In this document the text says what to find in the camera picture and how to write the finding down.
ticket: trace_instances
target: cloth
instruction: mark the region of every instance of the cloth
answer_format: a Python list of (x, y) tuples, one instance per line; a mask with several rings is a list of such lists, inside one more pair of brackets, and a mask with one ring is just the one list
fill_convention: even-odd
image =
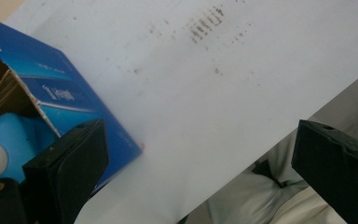
[(214, 224), (346, 223), (291, 166), (296, 131), (268, 153), (272, 179), (244, 171), (208, 201)]

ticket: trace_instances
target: cardboard box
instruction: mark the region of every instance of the cardboard box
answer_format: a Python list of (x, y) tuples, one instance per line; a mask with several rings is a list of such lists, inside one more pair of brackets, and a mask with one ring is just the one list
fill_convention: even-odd
[(103, 118), (109, 165), (97, 185), (141, 154), (141, 149), (65, 55), (0, 23), (0, 115), (41, 116), (62, 136), (77, 124)]

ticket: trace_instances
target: blue box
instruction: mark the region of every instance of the blue box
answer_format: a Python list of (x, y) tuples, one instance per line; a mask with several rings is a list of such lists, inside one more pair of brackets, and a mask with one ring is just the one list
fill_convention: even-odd
[(0, 98), (0, 115), (35, 110), (58, 136), (84, 121), (103, 118), (110, 162), (96, 189), (142, 153), (61, 51), (2, 23)]

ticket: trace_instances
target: corrugated cardboard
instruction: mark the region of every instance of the corrugated cardboard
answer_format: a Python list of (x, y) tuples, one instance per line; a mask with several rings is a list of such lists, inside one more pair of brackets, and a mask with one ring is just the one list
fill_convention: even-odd
[(61, 51), (0, 23), (0, 115), (7, 112), (41, 116), (58, 136), (103, 118), (110, 163), (97, 188), (141, 154)]

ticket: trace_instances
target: table surface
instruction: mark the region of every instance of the table surface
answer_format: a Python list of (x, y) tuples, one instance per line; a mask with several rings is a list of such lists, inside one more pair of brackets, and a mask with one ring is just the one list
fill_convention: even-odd
[(26, 1), (145, 153), (76, 223), (174, 223), (358, 78), (358, 2)]

